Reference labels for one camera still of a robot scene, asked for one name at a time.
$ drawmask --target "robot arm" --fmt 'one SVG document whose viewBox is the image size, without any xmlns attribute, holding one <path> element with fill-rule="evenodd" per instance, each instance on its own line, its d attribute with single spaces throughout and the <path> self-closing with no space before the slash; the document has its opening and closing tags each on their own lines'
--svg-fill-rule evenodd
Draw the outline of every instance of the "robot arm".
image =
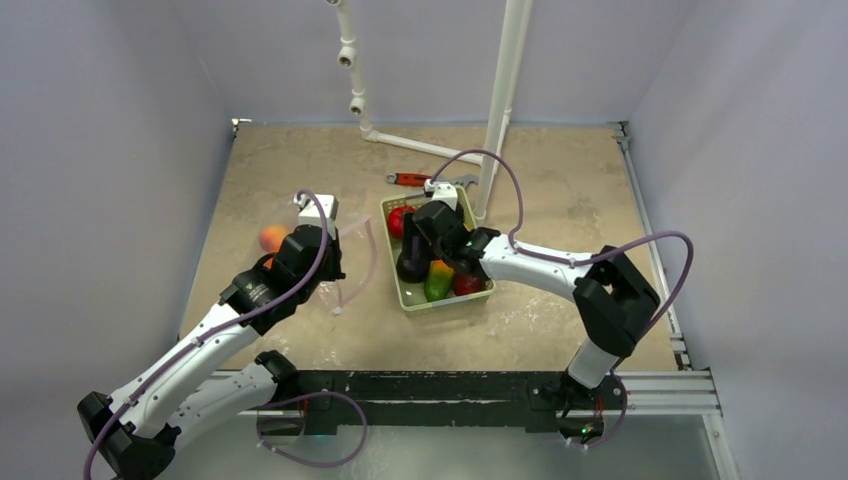
<svg viewBox="0 0 848 480">
<path fill-rule="evenodd" d="M 413 214 L 413 222 L 435 255 L 451 268 L 466 275 L 529 285 L 577 305 L 588 338 L 569 364 L 563 388 L 589 391 L 598 387 L 619 359 L 633 352 L 659 307 L 659 296 L 626 255 L 576 267 L 568 260 L 586 260 L 593 254 L 516 242 L 523 251 L 564 261 L 536 258 L 518 251 L 497 230 L 469 231 L 452 185 L 428 181 L 425 191 L 432 195 L 431 201 Z M 600 253 L 612 248 L 604 247 Z"/>
<path fill-rule="evenodd" d="M 123 411 L 99 445 L 100 453 L 121 478 L 154 478 L 175 451 L 193 438 L 278 394 L 281 380 L 293 366 L 275 352 L 260 355 L 257 364 L 234 376 L 232 383 L 197 389 L 225 360 L 294 314 L 320 282 L 344 278 L 334 222 L 338 202 L 330 195 L 318 195 L 317 199 L 326 212 L 327 246 L 319 268 L 299 290 L 274 308 L 234 322 L 294 288 L 314 264 L 323 233 L 318 207 L 306 199 L 300 203 L 298 227 L 285 237 L 279 251 L 236 275 L 185 338 L 110 395 L 92 392 L 79 402 L 77 411 L 91 441 L 108 420 Z M 163 367 L 164 373 L 152 379 Z M 138 393 L 145 382 L 146 387 Z"/>
</svg>

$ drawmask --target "red apple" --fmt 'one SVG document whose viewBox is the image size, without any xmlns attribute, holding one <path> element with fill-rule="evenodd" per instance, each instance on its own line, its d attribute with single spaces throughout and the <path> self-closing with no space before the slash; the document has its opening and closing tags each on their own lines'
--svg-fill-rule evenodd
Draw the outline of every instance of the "red apple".
<svg viewBox="0 0 848 480">
<path fill-rule="evenodd" d="M 389 227 L 389 235 L 397 238 L 398 240 L 403 238 L 403 214 L 406 212 L 414 212 L 415 207 L 405 206 L 405 207 L 397 207 L 389 212 L 389 218 L 386 220 L 386 224 Z"/>
<path fill-rule="evenodd" d="M 483 280 L 473 275 L 456 274 L 453 277 L 453 294 L 457 297 L 483 290 Z"/>
</svg>

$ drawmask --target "beige tabletop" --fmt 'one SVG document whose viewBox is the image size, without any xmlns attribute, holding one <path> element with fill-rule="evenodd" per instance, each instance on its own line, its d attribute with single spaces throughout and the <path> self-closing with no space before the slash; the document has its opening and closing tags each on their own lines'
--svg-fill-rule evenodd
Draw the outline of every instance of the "beige tabletop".
<svg viewBox="0 0 848 480">
<path fill-rule="evenodd" d="M 393 128 L 387 133 L 470 148 L 483 142 L 474 127 Z M 517 237 L 536 245 L 596 252 L 642 236 L 633 193 L 618 145 L 607 129 L 511 127 L 504 157 L 524 193 L 526 220 Z M 272 212 L 300 188 L 336 195 L 340 212 L 374 219 L 377 273 L 339 316 L 334 291 L 322 288 L 297 313 L 225 363 L 241 369 L 257 353 L 276 349 L 301 369 L 556 370 L 585 338 L 577 309 L 552 294 L 500 282 L 488 302 L 407 318 L 392 278 L 380 200 L 411 193 L 384 181 L 391 172 L 432 173 L 444 159 L 360 139 L 356 127 L 243 127 L 233 145 L 221 195 L 197 268 L 182 334 L 190 331 L 232 277 L 246 267 L 256 235 Z M 456 162 L 449 176 L 479 173 Z M 476 198 L 476 188 L 469 189 Z M 516 201 L 499 173 L 486 226 L 508 231 Z M 368 265 L 361 232 L 342 239 L 342 267 L 353 283 Z M 647 249 L 630 258 L 652 280 Z M 676 370 L 668 330 L 658 324 L 622 365 L 623 370 Z"/>
</svg>

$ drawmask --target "white enclosure wall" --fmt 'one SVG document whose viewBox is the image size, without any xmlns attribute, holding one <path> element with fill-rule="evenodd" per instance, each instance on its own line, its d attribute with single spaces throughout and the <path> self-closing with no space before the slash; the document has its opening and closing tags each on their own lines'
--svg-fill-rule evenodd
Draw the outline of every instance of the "white enclosure wall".
<svg viewBox="0 0 848 480">
<path fill-rule="evenodd" d="M 505 0 L 348 0 L 374 120 L 485 121 Z M 352 122 L 326 0 L 174 0 L 233 116 Z M 695 0 L 534 4 L 516 121 L 629 118 Z"/>
<path fill-rule="evenodd" d="M 677 310 L 743 478 L 848 471 L 846 85 L 844 0 L 703 0 L 633 118 L 651 221 L 695 242 Z"/>
<path fill-rule="evenodd" d="M 0 112 L 2 477 L 80 478 L 76 403 L 176 338 L 232 125 L 168 0 L 4 2 Z"/>
</svg>

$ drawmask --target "orange fruit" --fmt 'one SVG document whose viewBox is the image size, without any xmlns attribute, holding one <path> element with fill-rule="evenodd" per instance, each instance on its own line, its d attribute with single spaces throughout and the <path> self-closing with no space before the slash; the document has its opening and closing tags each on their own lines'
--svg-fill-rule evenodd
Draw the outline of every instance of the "orange fruit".
<svg viewBox="0 0 848 480">
<path fill-rule="evenodd" d="M 289 231 L 282 225 L 271 225 L 259 233 L 259 247 L 265 253 L 276 253 Z"/>
</svg>

